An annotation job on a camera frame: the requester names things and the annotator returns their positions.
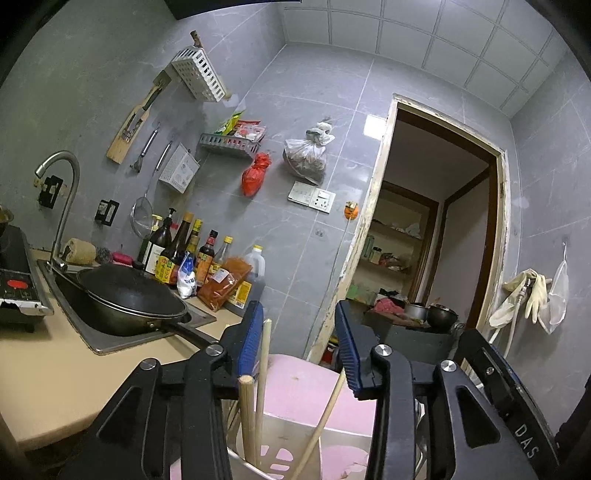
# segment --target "pot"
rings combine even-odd
[[[447,331],[457,322],[457,313],[444,305],[431,305],[427,309],[427,322],[433,328]]]
[[[404,307],[404,313],[415,320],[427,319],[427,309],[422,303],[408,303]]]
[[[81,270],[75,277],[53,271],[87,296],[97,314],[91,326],[103,333],[131,336],[161,329],[203,344],[197,333],[183,327],[190,319],[184,302],[143,271],[115,264]]]

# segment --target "chopstick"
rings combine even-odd
[[[272,325],[273,321],[271,319],[265,320],[262,324],[261,359],[259,360],[255,415],[255,466],[258,467],[261,466],[262,421],[265,414],[265,390],[267,388],[267,372],[269,370],[269,345],[271,343]]]

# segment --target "red button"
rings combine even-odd
[[[26,289],[29,287],[29,285],[27,285],[26,283],[24,283],[23,281],[20,280],[8,280],[8,286],[12,287],[12,288],[21,288],[21,289]]]

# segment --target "wall shelf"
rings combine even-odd
[[[375,233],[381,233],[382,235],[391,236],[393,238],[397,238],[397,239],[407,241],[407,242],[412,242],[414,244],[420,244],[423,241],[422,238],[417,238],[417,237],[409,235],[405,232],[401,232],[400,230],[396,230],[395,228],[391,228],[387,225],[384,225],[383,223],[378,223],[375,221],[371,222],[371,224],[369,226],[369,231],[370,232],[373,231]]]

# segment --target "stainless steel sink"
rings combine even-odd
[[[102,332],[102,322],[97,317],[90,299],[77,287],[55,275],[45,260],[38,260],[37,264],[47,284],[56,298],[61,309],[66,314],[69,322],[78,331],[86,345],[98,355],[117,352],[125,348],[141,345],[160,338],[173,335],[160,330],[133,336],[116,336]],[[73,275],[88,267],[68,265],[66,276]],[[186,304],[189,310],[190,320],[185,324],[188,327],[198,328],[208,323],[215,322],[216,318],[208,312],[199,310],[190,304]],[[200,332],[200,335],[209,342],[216,339]]]

